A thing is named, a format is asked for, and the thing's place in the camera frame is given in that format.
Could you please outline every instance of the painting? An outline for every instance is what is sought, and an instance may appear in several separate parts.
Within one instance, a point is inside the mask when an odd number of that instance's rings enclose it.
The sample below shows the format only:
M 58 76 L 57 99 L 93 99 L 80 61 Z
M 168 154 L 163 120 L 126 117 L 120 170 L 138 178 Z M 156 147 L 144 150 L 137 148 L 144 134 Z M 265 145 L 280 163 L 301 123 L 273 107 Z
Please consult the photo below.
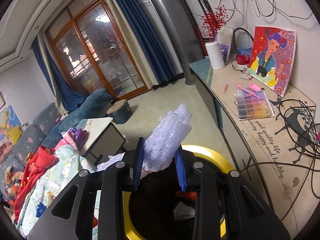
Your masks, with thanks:
M 294 31 L 256 26 L 248 73 L 282 97 L 289 83 L 296 43 Z
M 2 92 L 0 92 L 0 109 L 2 109 L 5 106 L 5 101 L 2 95 Z
M 219 43 L 219 47 L 225 63 L 229 60 L 230 49 L 232 44 L 233 28 L 222 26 L 218 31 L 216 41 Z

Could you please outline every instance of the canvas painting of woman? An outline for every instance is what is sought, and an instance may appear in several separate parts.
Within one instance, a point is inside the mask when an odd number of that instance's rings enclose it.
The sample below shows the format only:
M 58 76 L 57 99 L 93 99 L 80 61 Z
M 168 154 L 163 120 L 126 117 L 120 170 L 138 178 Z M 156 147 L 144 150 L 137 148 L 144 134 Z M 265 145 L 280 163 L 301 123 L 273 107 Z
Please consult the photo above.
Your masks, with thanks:
M 255 28 L 248 72 L 283 96 L 296 48 L 296 33 L 273 27 Z

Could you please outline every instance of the yellow pillow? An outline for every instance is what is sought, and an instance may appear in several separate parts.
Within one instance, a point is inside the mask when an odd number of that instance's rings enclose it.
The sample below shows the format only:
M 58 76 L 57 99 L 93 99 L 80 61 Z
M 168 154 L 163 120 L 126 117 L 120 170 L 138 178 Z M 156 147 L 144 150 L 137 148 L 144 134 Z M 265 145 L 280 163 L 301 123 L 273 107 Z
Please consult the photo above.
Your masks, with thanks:
M 22 130 L 20 126 L 17 125 L 16 127 L 13 127 L 11 130 L 7 131 L 6 135 L 9 136 L 11 143 L 15 145 L 22 135 Z

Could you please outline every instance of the pink eraser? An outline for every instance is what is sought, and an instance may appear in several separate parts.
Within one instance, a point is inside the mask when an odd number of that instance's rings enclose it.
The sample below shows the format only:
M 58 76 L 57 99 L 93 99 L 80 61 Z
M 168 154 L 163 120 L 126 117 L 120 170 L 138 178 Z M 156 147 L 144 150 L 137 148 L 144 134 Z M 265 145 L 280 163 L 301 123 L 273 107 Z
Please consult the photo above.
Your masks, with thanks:
M 256 85 L 256 84 L 249 84 L 249 87 L 250 87 L 252 90 L 256 91 L 256 92 L 261 91 L 261 87 L 259 87 L 259 86 Z

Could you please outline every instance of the stain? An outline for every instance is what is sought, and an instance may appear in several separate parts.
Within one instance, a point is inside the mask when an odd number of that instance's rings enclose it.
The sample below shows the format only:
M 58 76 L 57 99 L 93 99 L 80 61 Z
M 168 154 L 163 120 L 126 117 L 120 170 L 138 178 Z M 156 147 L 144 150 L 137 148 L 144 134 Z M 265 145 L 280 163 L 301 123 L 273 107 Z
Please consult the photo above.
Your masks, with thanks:
M 293 179 L 293 187 L 297 187 L 300 183 L 300 179 L 298 177 L 294 177 Z
M 292 187 L 288 185 L 284 185 L 284 191 L 282 193 L 283 199 L 290 199 L 292 197 Z

